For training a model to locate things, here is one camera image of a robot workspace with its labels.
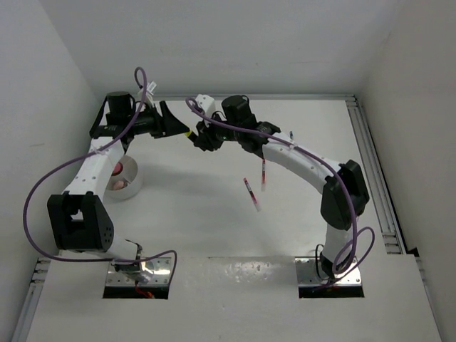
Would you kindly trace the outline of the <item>yellow black highlighter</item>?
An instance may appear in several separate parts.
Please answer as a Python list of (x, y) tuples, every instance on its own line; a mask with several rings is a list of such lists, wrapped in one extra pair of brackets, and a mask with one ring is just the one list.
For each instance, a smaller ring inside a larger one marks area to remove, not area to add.
[(185, 136), (186, 136), (187, 138), (189, 138), (191, 141), (197, 139), (197, 135), (196, 135), (194, 132), (192, 132), (192, 131), (187, 132), (187, 133), (185, 134)]

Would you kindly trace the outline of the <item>red refill pen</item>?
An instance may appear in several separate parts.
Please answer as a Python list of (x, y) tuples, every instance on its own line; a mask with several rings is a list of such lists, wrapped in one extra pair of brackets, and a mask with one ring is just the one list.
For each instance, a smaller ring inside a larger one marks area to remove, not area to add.
[(266, 191), (266, 160), (263, 159), (261, 162), (261, 191)]
[(255, 206), (255, 208), (256, 208), (256, 211), (260, 212), (260, 211), (261, 211), (261, 207), (260, 207), (260, 205), (259, 205), (259, 202), (258, 202), (257, 197), (255, 196), (255, 194), (254, 194), (254, 192), (253, 192), (253, 190), (252, 190), (252, 188), (251, 188), (251, 185), (249, 184), (248, 179), (247, 179), (247, 178), (244, 178), (243, 181), (244, 181), (244, 184), (245, 184), (245, 186), (246, 186), (246, 189), (247, 189), (247, 191), (248, 191), (248, 193), (249, 193), (249, 196), (251, 197), (252, 202), (253, 202), (253, 204), (254, 204), (254, 206)]

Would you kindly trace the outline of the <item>pink white stapler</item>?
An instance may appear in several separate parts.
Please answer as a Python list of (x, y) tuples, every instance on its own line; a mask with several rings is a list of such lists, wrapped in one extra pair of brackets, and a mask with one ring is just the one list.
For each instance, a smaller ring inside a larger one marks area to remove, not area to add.
[(129, 185), (129, 182), (126, 180), (118, 180), (117, 182), (113, 183), (112, 190), (119, 191), (121, 189), (126, 188)]

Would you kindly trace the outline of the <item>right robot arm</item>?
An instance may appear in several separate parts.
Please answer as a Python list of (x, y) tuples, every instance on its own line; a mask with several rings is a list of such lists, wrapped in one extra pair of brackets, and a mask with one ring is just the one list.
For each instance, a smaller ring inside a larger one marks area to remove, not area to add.
[(336, 162), (304, 149), (278, 126), (257, 120), (245, 95), (225, 98), (221, 113), (208, 95), (188, 98), (186, 104), (201, 117), (195, 142), (198, 148), (215, 151), (222, 143), (235, 141), (244, 151), (299, 176), (321, 195), (320, 213), (327, 224), (321, 268), (329, 279), (347, 272), (356, 256), (357, 219), (370, 200), (361, 166), (353, 160)]

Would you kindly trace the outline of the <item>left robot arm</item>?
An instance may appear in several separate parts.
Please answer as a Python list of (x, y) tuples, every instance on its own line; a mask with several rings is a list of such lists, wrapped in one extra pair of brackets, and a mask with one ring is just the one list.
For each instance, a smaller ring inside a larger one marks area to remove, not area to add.
[(127, 197), (139, 191), (139, 169), (126, 154), (136, 136), (160, 139), (189, 131), (164, 101), (155, 105), (149, 96), (140, 101), (128, 92), (107, 94), (89, 131), (88, 156), (64, 191), (47, 201), (58, 249), (106, 259), (126, 274), (142, 272), (147, 264), (142, 247), (115, 233), (103, 198), (118, 182)]

